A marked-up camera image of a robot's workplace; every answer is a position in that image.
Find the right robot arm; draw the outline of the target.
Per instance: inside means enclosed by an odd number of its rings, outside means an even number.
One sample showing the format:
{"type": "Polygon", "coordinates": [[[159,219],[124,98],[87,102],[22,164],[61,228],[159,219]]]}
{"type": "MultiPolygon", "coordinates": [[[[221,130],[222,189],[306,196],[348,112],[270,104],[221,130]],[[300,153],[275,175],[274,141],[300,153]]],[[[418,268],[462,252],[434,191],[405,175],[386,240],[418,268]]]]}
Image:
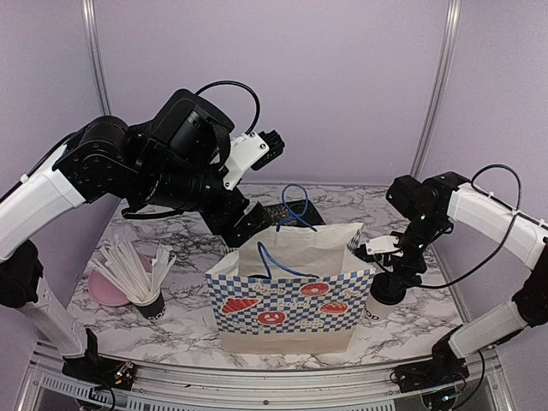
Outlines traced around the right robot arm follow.
{"type": "Polygon", "coordinates": [[[428,287],[420,279],[425,270],[424,253],[452,230],[472,236],[465,247],[468,251],[474,246],[493,249],[444,287],[469,279],[499,253],[507,253],[528,272],[507,301],[451,332],[437,345],[435,356],[424,366],[425,377],[434,384],[443,383],[456,371],[457,359],[547,322],[547,223],[523,212],[521,197],[509,204],[481,188],[477,180],[452,171],[424,181],[405,175],[397,177],[386,194],[408,221],[403,232],[390,235],[384,253],[391,292],[428,287]]]}

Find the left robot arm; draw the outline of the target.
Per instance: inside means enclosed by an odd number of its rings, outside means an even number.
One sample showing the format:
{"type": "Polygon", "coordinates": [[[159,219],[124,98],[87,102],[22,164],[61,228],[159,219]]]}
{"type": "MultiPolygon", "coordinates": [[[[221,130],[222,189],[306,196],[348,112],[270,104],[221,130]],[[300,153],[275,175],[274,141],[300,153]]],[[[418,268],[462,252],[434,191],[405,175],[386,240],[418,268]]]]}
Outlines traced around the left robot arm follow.
{"type": "Polygon", "coordinates": [[[180,89],[148,122],[101,116],[58,142],[1,199],[2,305],[24,313],[87,379],[102,380],[108,362],[51,292],[33,235],[111,194],[128,202],[125,218],[142,219],[148,205],[161,217],[196,211],[212,234],[239,247],[269,223],[239,183],[281,155],[284,143],[274,131],[233,137],[233,129],[201,92],[180,89]]]}

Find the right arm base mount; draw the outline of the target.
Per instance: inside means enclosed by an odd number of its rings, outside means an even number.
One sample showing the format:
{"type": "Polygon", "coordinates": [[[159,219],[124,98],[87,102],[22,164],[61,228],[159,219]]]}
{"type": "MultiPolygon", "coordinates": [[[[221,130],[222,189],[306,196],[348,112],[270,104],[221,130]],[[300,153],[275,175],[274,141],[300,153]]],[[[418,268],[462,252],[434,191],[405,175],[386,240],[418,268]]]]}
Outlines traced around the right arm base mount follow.
{"type": "Polygon", "coordinates": [[[394,368],[390,380],[398,385],[401,393],[466,381],[470,375],[466,361],[456,357],[449,339],[450,334],[433,345],[431,359],[394,368]]]}

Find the black plastic cup lid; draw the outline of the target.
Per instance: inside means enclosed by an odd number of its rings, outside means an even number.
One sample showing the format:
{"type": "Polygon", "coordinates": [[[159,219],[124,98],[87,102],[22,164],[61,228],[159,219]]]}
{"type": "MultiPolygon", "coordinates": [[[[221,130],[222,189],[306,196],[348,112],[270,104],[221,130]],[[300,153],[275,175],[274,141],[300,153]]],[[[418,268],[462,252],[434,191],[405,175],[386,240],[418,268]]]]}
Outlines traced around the black plastic cup lid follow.
{"type": "Polygon", "coordinates": [[[381,272],[374,276],[370,294],[372,298],[386,306],[394,306],[403,301],[407,288],[391,274],[381,272]]]}

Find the blue checkered paper bag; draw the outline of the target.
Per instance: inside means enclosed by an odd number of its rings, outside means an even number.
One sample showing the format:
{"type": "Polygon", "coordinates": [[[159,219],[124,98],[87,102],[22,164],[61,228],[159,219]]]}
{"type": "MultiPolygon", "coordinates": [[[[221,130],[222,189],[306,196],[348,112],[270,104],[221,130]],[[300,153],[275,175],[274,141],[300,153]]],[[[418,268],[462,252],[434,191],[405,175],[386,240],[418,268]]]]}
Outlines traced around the blue checkered paper bag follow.
{"type": "Polygon", "coordinates": [[[222,346],[237,354],[347,349],[375,269],[354,255],[362,223],[279,222],[231,248],[206,274],[222,346]]]}

